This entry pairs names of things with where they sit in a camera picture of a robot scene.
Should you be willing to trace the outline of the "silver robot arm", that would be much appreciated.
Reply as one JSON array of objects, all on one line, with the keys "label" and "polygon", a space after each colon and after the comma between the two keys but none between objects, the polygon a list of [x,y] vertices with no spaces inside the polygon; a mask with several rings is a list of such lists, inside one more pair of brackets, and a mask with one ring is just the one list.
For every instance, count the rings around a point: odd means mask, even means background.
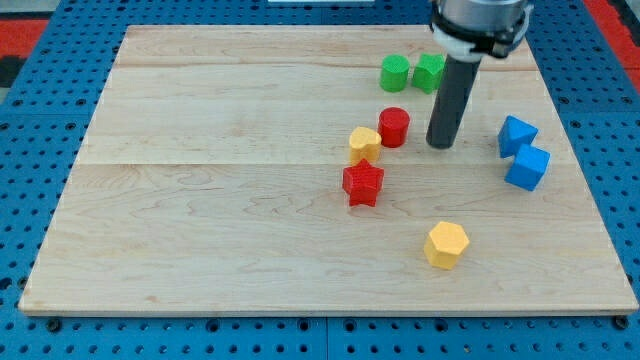
[{"label": "silver robot arm", "polygon": [[528,0],[435,0],[431,5],[434,40],[465,63],[484,56],[507,58],[524,39],[534,8]]}]

